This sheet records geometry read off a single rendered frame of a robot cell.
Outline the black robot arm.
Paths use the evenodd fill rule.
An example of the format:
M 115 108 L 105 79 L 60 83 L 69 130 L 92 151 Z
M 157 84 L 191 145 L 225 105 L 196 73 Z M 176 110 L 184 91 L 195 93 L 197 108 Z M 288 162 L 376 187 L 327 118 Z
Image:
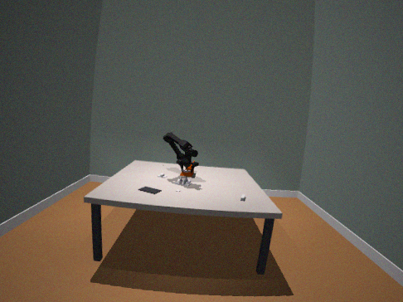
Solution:
M 163 140 L 170 144 L 170 146 L 172 147 L 173 151 L 177 155 L 177 160 L 181 159 L 182 164 L 186 169 L 191 166 L 191 164 L 189 164 L 190 163 L 190 158 L 184 158 L 184 156 L 185 155 L 190 155 L 192 157 L 196 157 L 198 155 L 198 152 L 196 150 L 192 149 L 192 145 L 189 142 L 187 142 L 184 139 L 179 139 L 172 132 L 165 134 L 163 136 Z M 173 141 L 180 146 L 180 148 L 185 152 L 185 154 L 180 152 L 180 150 L 178 149 L 177 145 Z

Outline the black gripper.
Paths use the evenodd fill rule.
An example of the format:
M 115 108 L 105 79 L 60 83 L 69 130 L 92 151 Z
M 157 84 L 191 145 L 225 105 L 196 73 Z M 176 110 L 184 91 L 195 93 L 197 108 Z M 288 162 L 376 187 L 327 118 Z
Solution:
M 190 156 L 190 155 L 185 155 L 184 158 L 190 158 L 190 163 L 189 163 L 189 164 L 192 165 L 192 169 L 191 169 L 191 173 L 192 173 L 193 169 L 194 169 L 195 167 L 197 167 L 197 166 L 199 165 L 199 163 L 198 163 L 198 162 L 193 162 L 193 163 L 191 163 L 192 156 Z M 182 160 L 181 160 L 181 159 L 178 159 L 176 163 L 178 163 L 178 165 L 180 165 L 180 167 L 181 167 L 181 170 L 183 170 Z

